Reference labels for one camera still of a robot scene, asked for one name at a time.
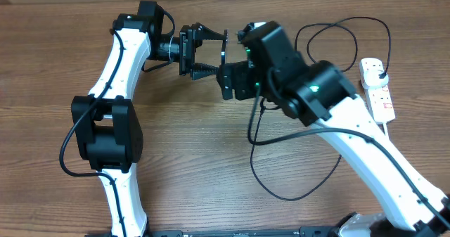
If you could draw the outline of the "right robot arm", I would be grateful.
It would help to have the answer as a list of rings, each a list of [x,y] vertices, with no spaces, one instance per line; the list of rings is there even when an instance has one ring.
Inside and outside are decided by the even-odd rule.
[[[238,33],[247,58],[219,67],[229,100],[274,103],[299,120],[303,136],[319,135],[349,163],[377,198],[382,214],[359,226],[348,219],[339,236],[438,236],[449,230],[449,198],[425,179],[383,134],[354,85],[332,63],[307,65],[276,22]]]

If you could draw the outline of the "Samsung Galaxy smartphone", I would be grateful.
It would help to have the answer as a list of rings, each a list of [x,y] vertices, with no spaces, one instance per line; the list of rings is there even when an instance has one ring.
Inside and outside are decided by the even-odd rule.
[[[229,31],[225,29],[221,45],[221,65],[224,65],[226,63],[228,40],[229,40]]]

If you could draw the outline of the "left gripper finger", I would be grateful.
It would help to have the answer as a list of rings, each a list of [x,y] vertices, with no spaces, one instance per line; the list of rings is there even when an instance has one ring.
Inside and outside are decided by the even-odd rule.
[[[205,63],[194,63],[191,68],[191,79],[197,80],[210,75],[216,75],[219,68],[217,66],[208,65]]]
[[[215,32],[208,27],[204,26],[201,23],[195,24],[195,47],[198,48],[202,46],[204,40],[226,40],[225,34],[220,34],[218,32]]]

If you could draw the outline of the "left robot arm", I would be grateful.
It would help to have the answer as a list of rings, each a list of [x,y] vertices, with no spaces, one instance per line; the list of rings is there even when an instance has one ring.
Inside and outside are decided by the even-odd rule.
[[[137,163],[143,152],[143,132],[132,99],[142,72],[171,63],[179,74],[200,79],[217,67],[195,62],[205,40],[227,43],[228,33],[195,23],[184,25],[176,36],[162,32],[171,15],[155,1],[140,1],[135,14],[121,13],[112,23],[113,44],[97,83],[86,96],[71,103],[79,154],[89,162],[90,176],[101,180],[112,217],[108,236],[150,236],[148,216],[141,204]]]

